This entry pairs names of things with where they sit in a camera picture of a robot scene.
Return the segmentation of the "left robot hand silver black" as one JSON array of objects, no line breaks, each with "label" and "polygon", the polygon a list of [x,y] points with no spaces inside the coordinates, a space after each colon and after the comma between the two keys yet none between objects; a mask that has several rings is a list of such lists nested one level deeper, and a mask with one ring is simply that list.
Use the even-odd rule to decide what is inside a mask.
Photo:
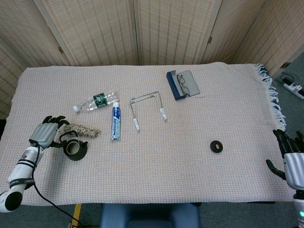
[{"label": "left robot hand silver black", "polygon": [[49,147],[61,148],[61,143],[55,142],[54,138],[59,128],[70,124],[65,118],[65,116],[47,116],[34,130],[29,139],[29,144],[33,147],[41,147],[42,149]]}]

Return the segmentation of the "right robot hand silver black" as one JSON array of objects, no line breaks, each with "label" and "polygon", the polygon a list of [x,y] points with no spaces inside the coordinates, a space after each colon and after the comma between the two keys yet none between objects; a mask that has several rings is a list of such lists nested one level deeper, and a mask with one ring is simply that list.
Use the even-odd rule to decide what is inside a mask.
[{"label": "right robot hand silver black", "polygon": [[287,185],[294,190],[304,189],[304,134],[296,132],[297,137],[292,139],[280,129],[273,130],[279,149],[283,158],[284,171],[277,169],[267,159],[266,164],[269,170],[287,182]]}]

